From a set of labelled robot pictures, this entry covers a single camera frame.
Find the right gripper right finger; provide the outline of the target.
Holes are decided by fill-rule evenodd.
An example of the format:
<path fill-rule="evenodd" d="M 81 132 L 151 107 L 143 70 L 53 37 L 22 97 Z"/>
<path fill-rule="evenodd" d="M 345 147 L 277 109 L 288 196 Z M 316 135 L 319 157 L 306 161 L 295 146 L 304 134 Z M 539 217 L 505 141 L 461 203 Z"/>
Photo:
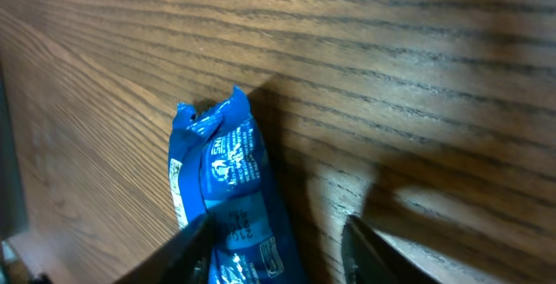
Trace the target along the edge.
<path fill-rule="evenodd" d="M 341 258 L 347 284 L 439 283 L 355 215 L 342 230 Z"/>

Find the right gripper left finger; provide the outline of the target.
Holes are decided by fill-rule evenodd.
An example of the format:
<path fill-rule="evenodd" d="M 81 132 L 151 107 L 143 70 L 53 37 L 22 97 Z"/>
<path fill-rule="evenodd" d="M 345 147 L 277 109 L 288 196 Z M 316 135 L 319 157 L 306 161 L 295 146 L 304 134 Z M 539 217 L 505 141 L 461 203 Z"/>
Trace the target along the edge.
<path fill-rule="evenodd" d="M 200 215 L 116 284 L 207 284 L 213 215 Z"/>

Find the blue snack packet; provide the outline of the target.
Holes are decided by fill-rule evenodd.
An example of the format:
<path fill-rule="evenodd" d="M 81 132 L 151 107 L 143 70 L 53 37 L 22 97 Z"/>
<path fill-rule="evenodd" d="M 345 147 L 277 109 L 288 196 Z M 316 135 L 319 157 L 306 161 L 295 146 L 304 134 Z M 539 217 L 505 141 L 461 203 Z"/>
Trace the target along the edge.
<path fill-rule="evenodd" d="M 262 134 L 239 88 L 202 113 L 178 103 L 168 165 L 180 228 L 215 215 L 208 282 L 307 282 Z"/>

